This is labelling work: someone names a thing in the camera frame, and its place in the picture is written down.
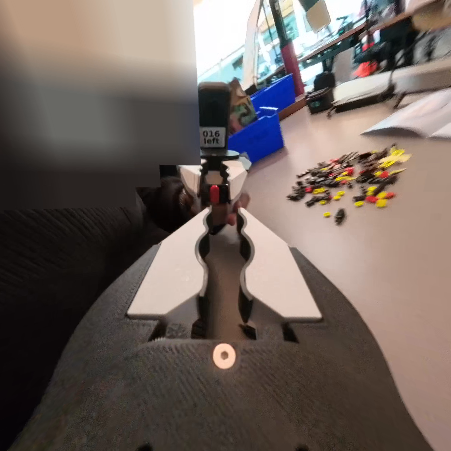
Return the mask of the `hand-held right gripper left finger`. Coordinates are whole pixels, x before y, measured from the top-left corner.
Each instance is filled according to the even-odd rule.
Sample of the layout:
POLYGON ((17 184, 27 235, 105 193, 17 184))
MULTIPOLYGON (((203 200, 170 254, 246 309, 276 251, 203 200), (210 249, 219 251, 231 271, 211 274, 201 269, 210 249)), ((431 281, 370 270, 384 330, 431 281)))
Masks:
POLYGON ((128 318, 192 331, 208 285, 210 215, 210 208, 202 210, 161 242, 127 310, 128 318))

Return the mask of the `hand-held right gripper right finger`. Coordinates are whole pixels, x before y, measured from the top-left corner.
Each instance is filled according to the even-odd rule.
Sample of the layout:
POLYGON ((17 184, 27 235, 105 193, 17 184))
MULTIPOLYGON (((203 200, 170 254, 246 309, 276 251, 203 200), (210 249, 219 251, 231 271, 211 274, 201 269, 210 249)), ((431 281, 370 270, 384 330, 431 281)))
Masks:
POLYGON ((296 262, 294 249, 244 208, 237 212, 239 312, 256 331, 267 326, 319 323, 323 315, 296 262))

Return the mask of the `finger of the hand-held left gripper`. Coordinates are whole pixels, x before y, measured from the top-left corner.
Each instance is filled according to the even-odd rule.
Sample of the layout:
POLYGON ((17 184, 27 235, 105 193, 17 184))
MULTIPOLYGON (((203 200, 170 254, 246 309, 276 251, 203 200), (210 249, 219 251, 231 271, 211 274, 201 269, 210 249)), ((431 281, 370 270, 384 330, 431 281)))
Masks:
POLYGON ((204 208, 200 194, 202 166, 178 165, 178 173, 183 183, 181 204, 187 208, 204 208))
POLYGON ((234 204, 239 200, 244 190, 245 181, 251 168, 249 159, 235 159, 225 162, 227 184, 229 186, 230 204, 234 204))

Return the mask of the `black lego plate red tiles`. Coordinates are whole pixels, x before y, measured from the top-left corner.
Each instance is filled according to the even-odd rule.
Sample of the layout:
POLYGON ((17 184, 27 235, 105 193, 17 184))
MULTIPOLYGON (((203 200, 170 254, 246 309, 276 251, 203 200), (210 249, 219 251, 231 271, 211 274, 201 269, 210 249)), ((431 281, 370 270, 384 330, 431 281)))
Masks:
POLYGON ((230 203, 229 185, 204 183, 199 191, 202 206, 225 205, 230 203))

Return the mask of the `pile of lego pieces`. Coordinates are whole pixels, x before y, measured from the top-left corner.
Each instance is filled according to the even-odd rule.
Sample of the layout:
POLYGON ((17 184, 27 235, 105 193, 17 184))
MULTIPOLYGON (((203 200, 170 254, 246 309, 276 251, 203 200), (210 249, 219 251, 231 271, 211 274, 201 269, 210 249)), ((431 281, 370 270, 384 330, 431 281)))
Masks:
POLYGON ((319 162, 296 175, 290 202, 301 202, 307 208, 339 202, 351 191, 355 208, 373 205, 384 209, 397 194, 393 186, 405 171, 412 155, 392 144, 381 150, 349 152, 339 158, 319 162))

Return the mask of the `person's left forearm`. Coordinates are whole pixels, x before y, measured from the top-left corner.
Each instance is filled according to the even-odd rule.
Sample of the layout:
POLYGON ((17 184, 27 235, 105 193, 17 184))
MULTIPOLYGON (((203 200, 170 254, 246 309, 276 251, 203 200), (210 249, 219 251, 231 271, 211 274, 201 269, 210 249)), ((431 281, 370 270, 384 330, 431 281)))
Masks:
POLYGON ((198 214, 193 198, 180 176, 165 176, 155 188, 137 188, 149 219, 160 229, 172 233, 198 214))

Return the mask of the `lego instruction booklet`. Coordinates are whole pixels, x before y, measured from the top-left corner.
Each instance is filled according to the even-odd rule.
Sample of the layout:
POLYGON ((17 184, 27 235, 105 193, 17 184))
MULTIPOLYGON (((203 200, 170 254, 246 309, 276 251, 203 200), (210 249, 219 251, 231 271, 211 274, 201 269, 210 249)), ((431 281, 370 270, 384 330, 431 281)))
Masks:
POLYGON ((451 89, 433 92, 403 107, 361 135, 450 140, 451 89))

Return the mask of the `person's left hand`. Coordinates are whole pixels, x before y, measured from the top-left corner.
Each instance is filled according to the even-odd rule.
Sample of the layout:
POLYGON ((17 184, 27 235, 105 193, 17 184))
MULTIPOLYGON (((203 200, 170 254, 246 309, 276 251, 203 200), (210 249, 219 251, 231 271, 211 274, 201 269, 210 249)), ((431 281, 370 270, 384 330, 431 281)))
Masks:
POLYGON ((226 225, 236 225, 237 212, 240 208, 247 208, 250 196, 243 192, 238 200, 231 206, 230 204, 218 204, 212 207, 210 234, 216 235, 222 231, 226 225))

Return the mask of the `printed cardboard box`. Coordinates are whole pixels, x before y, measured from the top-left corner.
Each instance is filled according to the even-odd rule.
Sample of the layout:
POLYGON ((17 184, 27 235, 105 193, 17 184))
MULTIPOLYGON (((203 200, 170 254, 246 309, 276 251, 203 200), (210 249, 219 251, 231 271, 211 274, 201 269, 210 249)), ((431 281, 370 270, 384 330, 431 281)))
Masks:
POLYGON ((256 110, 251 98, 241 87, 238 78, 233 78, 230 83, 230 111, 229 111, 229 136, 240 132, 250 124, 258 121, 256 110))

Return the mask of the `blue plastic bin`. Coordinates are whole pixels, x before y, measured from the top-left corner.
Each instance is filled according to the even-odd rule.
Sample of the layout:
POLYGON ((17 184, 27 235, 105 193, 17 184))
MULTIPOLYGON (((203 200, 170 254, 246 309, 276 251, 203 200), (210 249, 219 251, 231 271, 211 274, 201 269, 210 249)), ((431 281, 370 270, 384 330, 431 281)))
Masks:
POLYGON ((292 74, 286 75, 270 86, 259 90, 251 95, 250 99, 256 111, 262 107, 276 108, 278 112, 285 110, 296 101, 292 74))
POLYGON ((245 153, 252 164, 283 149, 278 112, 264 109, 257 121, 229 137, 228 146, 230 150, 245 153))

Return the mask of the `dark red pole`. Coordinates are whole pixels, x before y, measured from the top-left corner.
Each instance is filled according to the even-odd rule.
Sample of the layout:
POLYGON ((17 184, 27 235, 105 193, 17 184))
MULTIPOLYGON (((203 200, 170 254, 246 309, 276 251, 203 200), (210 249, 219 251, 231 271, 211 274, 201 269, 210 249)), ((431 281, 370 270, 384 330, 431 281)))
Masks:
POLYGON ((269 0, 268 3, 279 38, 279 46, 285 71, 287 74, 292 75, 296 96, 304 96, 305 91, 299 70, 298 59, 293 42, 287 35, 279 2, 277 0, 269 0))

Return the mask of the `black device with display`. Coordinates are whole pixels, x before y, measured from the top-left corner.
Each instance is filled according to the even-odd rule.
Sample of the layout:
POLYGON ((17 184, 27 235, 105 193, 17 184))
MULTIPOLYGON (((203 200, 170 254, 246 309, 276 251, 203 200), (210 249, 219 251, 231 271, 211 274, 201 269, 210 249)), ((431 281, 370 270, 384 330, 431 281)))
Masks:
POLYGON ((310 113, 317 114, 329 110, 334 102, 335 75, 331 71, 318 74, 313 82, 313 90, 306 95, 306 105, 310 113))

